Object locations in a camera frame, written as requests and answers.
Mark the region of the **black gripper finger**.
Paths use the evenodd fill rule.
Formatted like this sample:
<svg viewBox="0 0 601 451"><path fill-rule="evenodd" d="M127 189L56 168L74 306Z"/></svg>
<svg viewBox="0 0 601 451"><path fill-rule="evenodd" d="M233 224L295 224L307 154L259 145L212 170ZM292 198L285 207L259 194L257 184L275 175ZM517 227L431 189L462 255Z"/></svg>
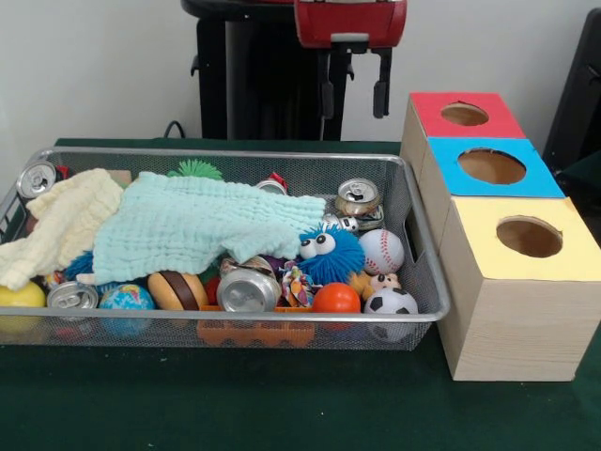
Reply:
<svg viewBox="0 0 601 451"><path fill-rule="evenodd" d="M350 54L344 49L318 52L318 88L323 117L343 116L349 65Z"/></svg>
<svg viewBox="0 0 601 451"><path fill-rule="evenodd" d="M373 116L384 118L389 114L393 49L391 47L372 49L371 53L379 57L378 79L374 85Z"/></svg>

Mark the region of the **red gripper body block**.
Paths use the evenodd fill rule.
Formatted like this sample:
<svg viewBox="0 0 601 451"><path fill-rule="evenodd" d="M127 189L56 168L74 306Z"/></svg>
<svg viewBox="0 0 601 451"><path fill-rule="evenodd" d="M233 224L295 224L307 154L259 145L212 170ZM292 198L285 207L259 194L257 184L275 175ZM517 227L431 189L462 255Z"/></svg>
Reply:
<svg viewBox="0 0 601 451"><path fill-rule="evenodd" d="M395 47L405 28L406 1L295 1L297 35L305 48L329 49L333 43L366 42Z"/></svg>

